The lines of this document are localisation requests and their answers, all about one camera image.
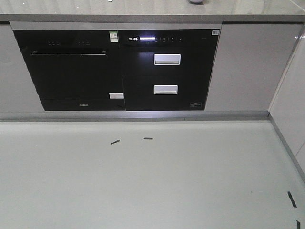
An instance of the built-in oven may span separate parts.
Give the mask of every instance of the built-in oven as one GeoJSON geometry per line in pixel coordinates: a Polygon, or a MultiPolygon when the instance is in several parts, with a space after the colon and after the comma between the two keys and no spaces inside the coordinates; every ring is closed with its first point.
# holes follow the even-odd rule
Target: built-in oven
{"type": "Polygon", "coordinates": [[[219,29],[15,30],[46,111],[203,110],[219,29]]]}
{"type": "Polygon", "coordinates": [[[119,31],[126,111],[203,110],[219,30],[119,31]]]}
{"type": "Polygon", "coordinates": [[[117,31],[14,33],[46,111],[125,110],[117,31]]]}

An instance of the white cabinet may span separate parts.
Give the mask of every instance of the white cabinet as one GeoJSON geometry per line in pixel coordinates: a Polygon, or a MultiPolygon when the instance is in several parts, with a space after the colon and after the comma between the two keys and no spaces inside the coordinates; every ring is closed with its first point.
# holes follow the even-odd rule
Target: white cabinet
{"type": "Polygon", "coordinates": [[[271,115],[294,155],[305,141],[305,34],[271,108],[271,115]]]}
{"type": "Polygon", "coordinates": [[[224,24],[206,111],[266,111],[300,24],[224,24]]]}
{"type": "Polygon", "coordinates": [[[0,25],[0,112],[43,111],[9,25],[0,25]]]}

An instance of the label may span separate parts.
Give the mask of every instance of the label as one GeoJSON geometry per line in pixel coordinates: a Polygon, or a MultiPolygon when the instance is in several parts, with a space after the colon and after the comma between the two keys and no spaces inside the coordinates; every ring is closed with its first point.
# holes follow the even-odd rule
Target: label
{"type": "Polygon", "coordinates": [[[190,108],[202,107],[202,103],[190,103],[190,108]]]}
{"type": "Polygon", "coordinates": [[[212,36],[218,36],[219,30],[212,30],[212,36]]]}
{"type": "Polygon", "coordinates": [[[117,42],[119,42],[119,39],[118,39],[118,32],[116,32],[116,31],[110,31],[110,32],[109,32],[109,37],[110,37],[110,42],[111,42],[111,43],[117,43],[117,42]]]}
{"type": "Polygon", "coordinates": [[[124,93],[109,93],[110,99],[123,99],[124,93]]]}

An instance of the floor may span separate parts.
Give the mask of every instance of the floor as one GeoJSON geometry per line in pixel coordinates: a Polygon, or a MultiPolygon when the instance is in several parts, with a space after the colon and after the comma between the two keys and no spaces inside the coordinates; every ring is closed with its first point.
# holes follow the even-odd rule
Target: floor
{"type": "Polygon", "coordinates": [[[269,121],[0,123],[1,229],[297,224],[305,185],[269,121]]]}

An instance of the digital display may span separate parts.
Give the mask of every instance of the digital display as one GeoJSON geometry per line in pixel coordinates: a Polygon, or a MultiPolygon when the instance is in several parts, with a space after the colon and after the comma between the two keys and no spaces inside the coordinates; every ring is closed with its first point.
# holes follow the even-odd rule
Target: digital display
{"type": "Polygon", "coordinates": [[[156,40],[155,37],[140,37],[140,40],[143,42],[153,42],[156,40]]]}

